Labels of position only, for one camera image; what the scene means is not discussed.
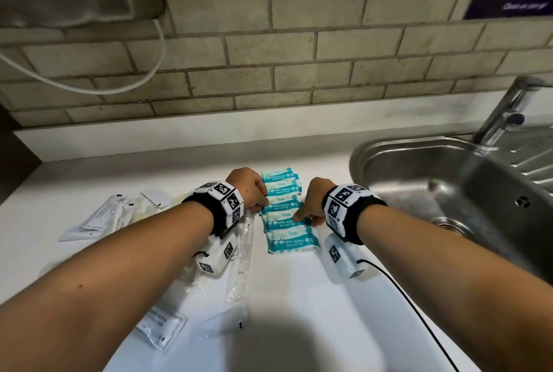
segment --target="white cord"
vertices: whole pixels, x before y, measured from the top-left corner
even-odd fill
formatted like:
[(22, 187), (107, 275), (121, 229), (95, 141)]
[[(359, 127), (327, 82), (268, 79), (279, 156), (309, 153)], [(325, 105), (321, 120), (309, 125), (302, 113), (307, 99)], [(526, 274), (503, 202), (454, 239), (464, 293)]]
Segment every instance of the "white cord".
[(157, 19), (154, 20), (154, 24), (155, 24), (156, 30), (158, 31), (158, 34), (159, 34), (159, 40), (161, 41), (161, 44), (162, 44), (162, 51), (159, 54), (159, 60), (156, 63), (156, 66), (154, 66), (154, 68), (151, 71), (149, 71), (148, 74), (146, 76), (144, 76), (140, 81), (135, 82), (134, 84), (131, 84), (131, 85), (123, 86), (121, 88), (104, 89), (104, 90), (100, 89), (100, 90), (98, 90), (98, 89), (77, 88), (77, 87), (74, 87), (74, 86), (64, 85), (64, 84), (56, 82), (56, 81), (54, 81), (50, 78), (46, 78), (45, 76), (38, 75), (38, 73), (33, 72), (33, 71), (31, 71), (27, 68), (24, 68), (23, 66), (17, 64), (16, 62), (11, 60), (10, 58), (4, 56), (2, 53), (0, 53), (0, 59), (5, 61), (8, 65), (16, 68), (17, 70), (20, 70), (24, 74), (31, 76), (32, 78), (38, 79), (39, 81), (42, 81), (42, 82), (46, 82), (47, 84), (50, 84), (50, 85), (53, 85), (53, 86), (57, 86), (58, 88), (61, 88), (61, 89), (66, 89), (67, 91), (81, 92), (83, 94), (94, 94), (94, 95), (119, 94), (121, 92), (130, 91), (131, 89), (135, 89), (135, 88), (138, 88), (141, 85), (144, 85), (146, 82), (148, 82), (155, 75), (155, 73), (158, 71), (159, 67), (161, 66), (163, 58), (165, 57), (165, 54), (167, 53), (167, 48), (165, 46), (165, 36), (163, 35), (162, 27), (159, 26), (159, 22), (158, 22)]

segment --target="forearm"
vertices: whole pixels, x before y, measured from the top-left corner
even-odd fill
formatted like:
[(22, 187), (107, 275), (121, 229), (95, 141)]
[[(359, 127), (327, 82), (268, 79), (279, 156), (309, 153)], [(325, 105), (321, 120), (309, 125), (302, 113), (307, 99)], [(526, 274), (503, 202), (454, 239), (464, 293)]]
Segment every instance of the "forearm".
[(553, 362), (548, 284), (392, 208), (367, 208), (357, 228), (398, 283), (481, 368), (544, 370)]
[[(0, 347), (21, 352), (8, 362), (24, 371), (102, 370), (212, 228), (211, 212), (189, 202), (128, 226), (59, 265), (0, 307), (0, 326), (10, 330), (0, 336)], [(33, 348), (32, 356), (25, 347)], [(48, 356), (60, 348), (62, 358)], [(14, 370), (16, 364), (4, 367)]]

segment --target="chrome faucet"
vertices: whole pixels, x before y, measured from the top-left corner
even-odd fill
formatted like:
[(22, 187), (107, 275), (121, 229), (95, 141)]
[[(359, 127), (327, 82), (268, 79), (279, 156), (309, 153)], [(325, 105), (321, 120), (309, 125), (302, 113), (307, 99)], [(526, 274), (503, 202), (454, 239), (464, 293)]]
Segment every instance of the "chrome faucet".
[(522, 126), (526, 121), (522, 111), (537, 91), (547, 87), (550, 85), (540, 78), (518, 76), (472, 141), (477, 145), (493, 146), (505, 131)]

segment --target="sink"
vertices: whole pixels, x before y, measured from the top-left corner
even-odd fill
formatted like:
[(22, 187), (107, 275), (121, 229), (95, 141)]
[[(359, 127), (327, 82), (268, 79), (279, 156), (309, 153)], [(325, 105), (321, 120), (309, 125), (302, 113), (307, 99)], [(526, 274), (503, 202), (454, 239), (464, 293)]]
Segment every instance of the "sink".
[(391, 207), (470, 239), (553, 285), (553, 129), (509, 132), (495, 148), (469, 138), (363, 145), (351, 158), (351, 176)]

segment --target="stack of wipes packets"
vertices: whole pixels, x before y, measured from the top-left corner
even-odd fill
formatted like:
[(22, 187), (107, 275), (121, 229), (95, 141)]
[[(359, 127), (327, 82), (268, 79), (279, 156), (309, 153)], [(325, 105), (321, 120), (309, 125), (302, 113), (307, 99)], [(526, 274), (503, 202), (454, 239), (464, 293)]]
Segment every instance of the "stack of wipes packets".
[(269, 199), (269, 205), (261, 211), (269, 253), (318, 250), (319, 238), (311, 219), (292, 219), (304, 201), (299, 176), (291, 168), (284, 168), (262, 172), (261, 178)]

